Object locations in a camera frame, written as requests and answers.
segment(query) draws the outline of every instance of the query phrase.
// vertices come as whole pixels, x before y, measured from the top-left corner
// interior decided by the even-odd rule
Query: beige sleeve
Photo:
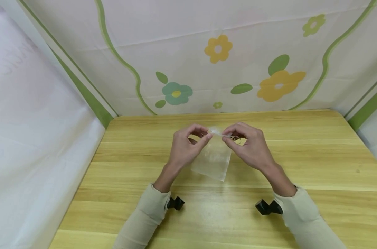
[[[152,184],[147,186],[133,213],[126,220],[113,249],[144,249],[157,226],[165,218],[170,192],[161,193]]]
[[[298,187],[293,197],[274,194],[289,228],[301,249],[343,249],[346,246],[321,217],[307,191]]]

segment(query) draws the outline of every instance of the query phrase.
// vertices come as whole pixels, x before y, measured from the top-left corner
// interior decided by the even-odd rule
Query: person's left hand
[[[193,162],[212,138],[212,134],[207,131],[208,128],[199,124],[192,124],[188,128],[176,131],[173,135],[172,149],[167,164],[181,169]],[[201,139],[197,142],[188,138],[190,135],[198,136]]]

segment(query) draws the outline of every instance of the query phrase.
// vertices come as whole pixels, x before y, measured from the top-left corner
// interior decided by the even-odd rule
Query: white sheet
[[[0,249],[49,246],[103,134],[0,7]]]

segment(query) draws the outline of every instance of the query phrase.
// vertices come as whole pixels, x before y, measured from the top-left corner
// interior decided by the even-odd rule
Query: sleeve cuff
[[[291,227],[298,223],[311,222],[320,216],[320,212],[307,191],[296,187],[293,197],[283,197],[274,193],[275,201],[283,210],[285,225]]]
[[[162,221],[165,218],[167,204],[170,200],[170,191],[161,193],[150,183],[140,197],[137,209],[153,220]]]

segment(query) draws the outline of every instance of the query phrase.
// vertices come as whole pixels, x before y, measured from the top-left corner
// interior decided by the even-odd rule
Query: forearm
[[[269,181],[274,193],[280,196],[291,197],[296,194],[295,185],[293,185],[279,164],[268,165],[262,170],[262,173]]]
[[[165,218],[170,187],[178,170],[165,165],[159,178],[141,196],[134,212],[119,231],[113,249],[144,249]]]
[[[306,190],[296,188],[280,166],[270,170],[265,176],[273,188],[275,201],[283,210],[285,225],[300,248],[346,248],[321,217]]]

